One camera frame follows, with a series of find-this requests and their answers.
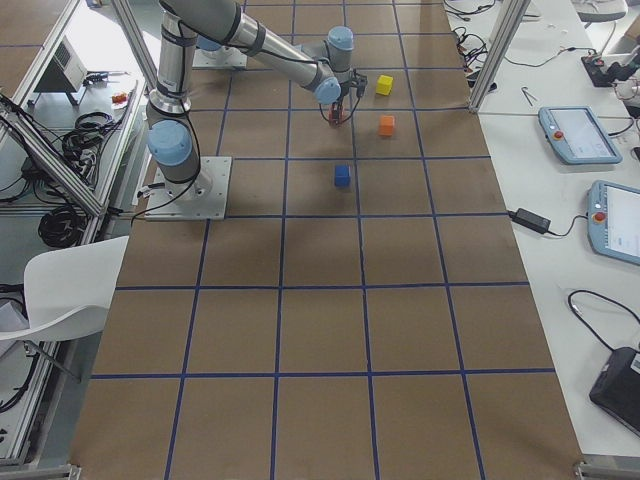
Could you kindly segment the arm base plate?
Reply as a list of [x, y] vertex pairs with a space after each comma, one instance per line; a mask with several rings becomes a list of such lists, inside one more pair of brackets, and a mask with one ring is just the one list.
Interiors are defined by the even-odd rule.
[[223, 220], [226, 214], [232, 158], [204, 156], [193, 184], [167, 182], [156, 168], [153, 189], [147, 199], [144, 219], [148, 221]]
[[236, 48], [225, 46], [215, 51], [197, 48], [193, 59], [194, 69], [244, 70], [246, 65], [246, 55]]

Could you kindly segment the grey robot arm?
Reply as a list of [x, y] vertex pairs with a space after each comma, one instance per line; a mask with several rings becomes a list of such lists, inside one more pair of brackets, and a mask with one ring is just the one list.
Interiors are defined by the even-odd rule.
[[163, 1], [160, 61], [149, 94], [148, 149], [170, 202], [210, 188], [189, 117], [193, 69], [242, 69], [250, 58], [311, 92], [331, 125], [344, 122], [343, 100], [362, 97], [366, 76], [353, 67], [354, 36], [335, 26], [320, 42], [293, 45], [246, 14], [235, 1]]

